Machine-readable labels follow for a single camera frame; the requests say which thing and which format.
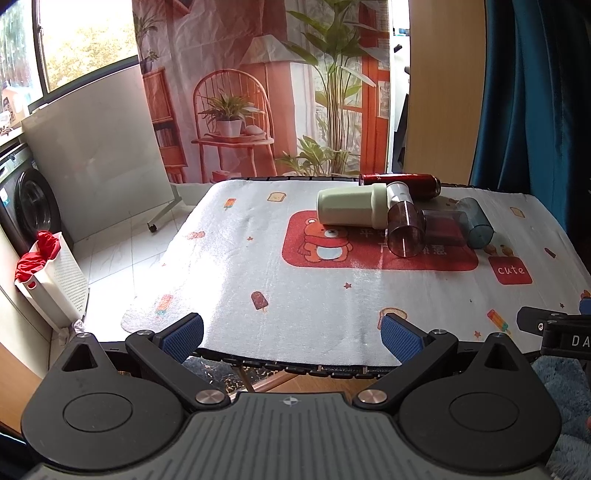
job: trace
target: laundry basket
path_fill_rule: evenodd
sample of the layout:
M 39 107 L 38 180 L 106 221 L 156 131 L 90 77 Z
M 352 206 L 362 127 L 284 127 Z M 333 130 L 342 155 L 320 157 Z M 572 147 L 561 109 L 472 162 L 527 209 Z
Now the laundry basket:
M 68 327 L 80 320 L 88 301 L 88 280 L 80 270 L 61 232 L 53 235 L 60 243 L 60 251 L 53 260 L 25 282 L 15 285 L 51 327 Z M 37 242 L 31 252 L 38 251 Z

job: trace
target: blue curtain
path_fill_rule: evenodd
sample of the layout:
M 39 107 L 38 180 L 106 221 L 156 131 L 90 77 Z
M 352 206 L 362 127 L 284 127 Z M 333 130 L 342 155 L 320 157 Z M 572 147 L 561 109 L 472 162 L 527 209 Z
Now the blue curtain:
M 589 233 L 591 48 L 570 0 L 487 0 L 486 74 L 470 182 L 531 193 L 573 241 Z

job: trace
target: white tablecloth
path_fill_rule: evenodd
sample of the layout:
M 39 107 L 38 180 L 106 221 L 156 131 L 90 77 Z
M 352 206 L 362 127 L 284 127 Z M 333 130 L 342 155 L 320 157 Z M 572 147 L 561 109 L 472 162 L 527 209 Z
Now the white tablecloth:
M 337 186 L 355 188 L 335 181 L 214 185 L 151 269 L 150 286 L 122 327 L 158 332 L 197 312 L 207 349 L 270 361 L 397 365 L 381 343 L 384 312 L 460 340 L 504 330 L 527 352 L 541 338 L 518 330 L 520 307 L 577 314 L 581 293 L 591 289 L 566 234 L 536 198 L 476 189 L 444 188 L 436 203 L 477 199 L 496 232 L 488 253 L 431 245 L 399 259 L 380 232 L 349 229 L 318 240 L 317 254 L 328 260 L 312 262 L 301 247 L 322 236 L 310 221 L 316 195 Z

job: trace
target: red cloth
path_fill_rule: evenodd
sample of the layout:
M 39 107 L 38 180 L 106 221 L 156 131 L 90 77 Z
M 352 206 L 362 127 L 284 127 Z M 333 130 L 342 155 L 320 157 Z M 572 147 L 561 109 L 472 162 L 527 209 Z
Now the red cloth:
M 29 280 L 34 273 L 40 271 L 47 260 L 53 260 L 60 251 L 61 245 L 51 232 L 40 230 L 37 232 L 37 252 L 24 254 L 17 263 L 14 279 L 21 282 Z

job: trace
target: tiled floor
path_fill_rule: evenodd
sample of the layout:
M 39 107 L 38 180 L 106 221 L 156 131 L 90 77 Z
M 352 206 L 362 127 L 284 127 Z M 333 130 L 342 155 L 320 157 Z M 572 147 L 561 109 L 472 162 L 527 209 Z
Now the tiled floor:
M 162 208 L 140 213 L 74 245 L 74 257 L 90 283 L 85 330 L 99 342 L 125 340 L 129 335 L 121 328 L 125 310 L 140 290 L 146 270 L 159 262 L 194 207 L 181 202 L 151 233 L 147 222 Z

